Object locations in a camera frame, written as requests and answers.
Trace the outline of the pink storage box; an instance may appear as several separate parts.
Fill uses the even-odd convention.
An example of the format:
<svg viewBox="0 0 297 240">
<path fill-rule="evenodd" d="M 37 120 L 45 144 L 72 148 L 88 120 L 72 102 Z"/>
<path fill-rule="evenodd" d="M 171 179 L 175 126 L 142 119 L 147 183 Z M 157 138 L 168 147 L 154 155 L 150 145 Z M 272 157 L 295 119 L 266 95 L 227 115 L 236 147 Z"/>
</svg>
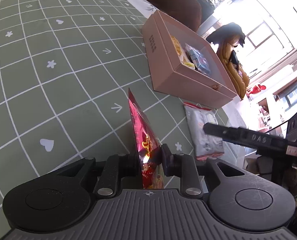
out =
<svg viewBox="0 0 297 240">
<path fill-rule="evenodd" d="M 157 10 L 142 27 L 154 90 L 211 108 L 231 102 L 237 92 L 210 44 Z"/>
</svg>

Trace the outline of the red snack bag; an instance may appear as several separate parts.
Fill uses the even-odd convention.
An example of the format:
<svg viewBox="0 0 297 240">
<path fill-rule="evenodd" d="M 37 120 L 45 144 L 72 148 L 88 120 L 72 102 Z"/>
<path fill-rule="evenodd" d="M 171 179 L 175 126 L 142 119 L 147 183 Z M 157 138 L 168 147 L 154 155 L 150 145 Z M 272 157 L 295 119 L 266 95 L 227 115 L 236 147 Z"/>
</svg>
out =
<svg viewBox="0 0 297 240">
<path fill-rule="evenodd" d="M 129 108 L 142 172 L 143 188 L 162 189 L 164 187 L 163 169 L 159 155 L 161 144 L 155 136 L 147 116 L 130 90 Z"/>
</svg>

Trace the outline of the brown round chair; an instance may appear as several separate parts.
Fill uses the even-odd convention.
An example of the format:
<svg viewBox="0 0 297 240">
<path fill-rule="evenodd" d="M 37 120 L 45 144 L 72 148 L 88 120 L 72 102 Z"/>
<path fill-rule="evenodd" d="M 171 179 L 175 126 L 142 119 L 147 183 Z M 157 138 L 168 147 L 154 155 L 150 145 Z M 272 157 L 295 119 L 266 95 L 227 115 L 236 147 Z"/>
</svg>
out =
<svg viewBox="0 0 297 240">
<path fill-rule="evenodd" d="M 202 23 L 202 7 L 198 0 L 147 1 L 193 31 L 197 31 Z"/>
</svg>

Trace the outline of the yellow snack bag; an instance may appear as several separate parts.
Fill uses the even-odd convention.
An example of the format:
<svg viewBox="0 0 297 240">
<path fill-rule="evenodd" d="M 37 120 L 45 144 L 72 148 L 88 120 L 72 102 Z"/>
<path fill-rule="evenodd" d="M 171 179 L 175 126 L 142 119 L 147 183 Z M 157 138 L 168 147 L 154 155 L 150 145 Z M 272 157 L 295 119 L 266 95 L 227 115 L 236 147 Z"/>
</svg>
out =
<svg viewBox="0 0 297 240">
<path fill-rule="evenodd" d="M 171 36 L 171 39 L 181 63 L 191 69 L 195 69 L 195 65 L 187 57 L 186 52 L 181 46 L 180 42 L 174 36 Z"/>
</svg>

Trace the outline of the green grid tablecloth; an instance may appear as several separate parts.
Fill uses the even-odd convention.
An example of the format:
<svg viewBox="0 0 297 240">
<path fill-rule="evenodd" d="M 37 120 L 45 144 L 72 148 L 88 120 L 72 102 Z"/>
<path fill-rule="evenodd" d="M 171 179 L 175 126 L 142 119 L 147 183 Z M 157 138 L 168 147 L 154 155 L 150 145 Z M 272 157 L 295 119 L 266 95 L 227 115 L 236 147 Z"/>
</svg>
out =
<svg viewBox="0 0 297 240">
<path fill-rule="evenodd" d="M 192 155 L 183 99 L 153 90 L 142 26 L 146 0 L 0 0 L 2 202 L 68 163 L 134 150 L 128 93 L 157 138 Z"/>
</svg>

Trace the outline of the blue clear snack packet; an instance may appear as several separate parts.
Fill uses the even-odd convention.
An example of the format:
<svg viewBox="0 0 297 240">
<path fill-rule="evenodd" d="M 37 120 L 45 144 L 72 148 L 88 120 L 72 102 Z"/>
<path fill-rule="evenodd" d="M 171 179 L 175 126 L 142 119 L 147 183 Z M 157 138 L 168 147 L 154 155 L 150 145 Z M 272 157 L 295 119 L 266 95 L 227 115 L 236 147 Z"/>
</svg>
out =
<svg viewBox="0 0 297 240">
<path fill-rule="evenodd" d="M 191 59 L 191 62 L 195 65 L 196 70 L 203 73 L 204 75 L 210 75 L 211 70 L 206 57 L 197 49 L 192 46 L 185 44 L 186 52 Z"/>
</svg>

